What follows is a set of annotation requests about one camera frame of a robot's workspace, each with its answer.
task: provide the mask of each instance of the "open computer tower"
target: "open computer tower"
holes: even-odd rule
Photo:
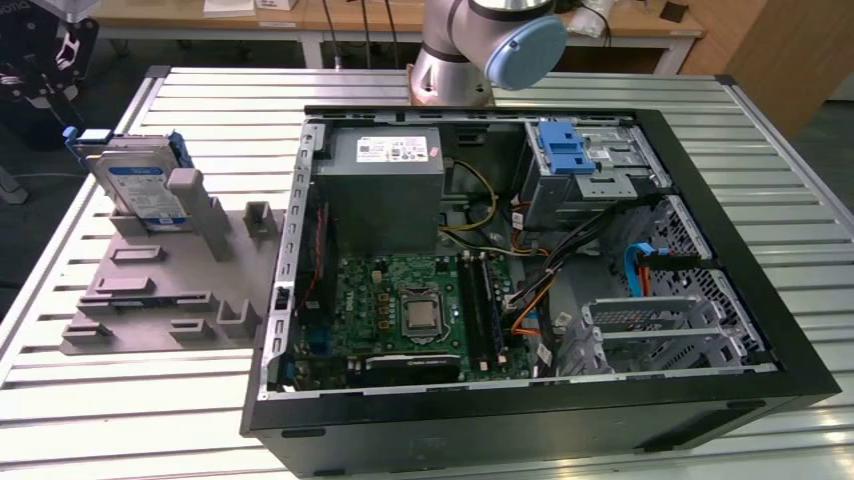
[[[241,433],[303,476],[691,448],[839,391],[656,111],[307,110]]]

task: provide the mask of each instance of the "circuit board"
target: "circuit board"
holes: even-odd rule
[[[300,342],[305,350],[327,357],[323,360],[312,355],[311,365],[305,365],[316,388],[345,387],[339,371],[343,359],[380,355],[456,355],[462,360],[459,381],[530,378],[524,342],[506,349],[500,366],[487,370],[471,366],[459,261],[456,256],[340,259],[333,322],[328,327],[304,328]],[[511,291],[503,256],[494,256],[488,266],[494,294],[500,297]],[[439,309],[436,325],[421,320],[434,318],[425,311],[428,306]],[[327,348],[311,348],[323,342]]]

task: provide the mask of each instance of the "white table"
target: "white table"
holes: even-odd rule
[[[403,105],[404,84],[401,72],[176,68],[145,79],[117,131],[176,128],[225,208],[248,200],[285,207],[303,106]],[[496,97],[500,106],[662,110],[843,393],[692,451],[405,478],[850,478],[854,222],[739,89],[710,77],[567,74]],[[113,232],[111,208],[89,177],[0,327],[2,478],[288,478],[237,435],[249,350],[57,351]]]

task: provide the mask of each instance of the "ram slot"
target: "ram slot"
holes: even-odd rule
[[[466,324],[466,343],[468,344],[468,361],[471,369],[488,370],[487,331],[482,317],[486,312],[480,308],[483,296],[483,282],[479,281],[482,269],[475,264],[475,258],[460,255],[456,262],[459,276],[460,305],[463,307],[463,323]]]
[[[486,293],[486,302],[482,306],[486,312],[484,321],[486,331],[490,333],[492,340],[491,356],[498,361],[499,365],[507,363],[504,357],[504,335],[502,334],[502,317],[498,309],[499,300],[492,287],[492,274],[490,272],[490,262],[484,254],[480,254],[480,276],[483,278],[483,291]]]

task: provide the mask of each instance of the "blue drive bay latch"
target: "blue drive bay latch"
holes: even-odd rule
[[[539,143],[550,160],[552,174],[591,174],[596,165],[584,154],[584,138],[570,122],[540,122]]]

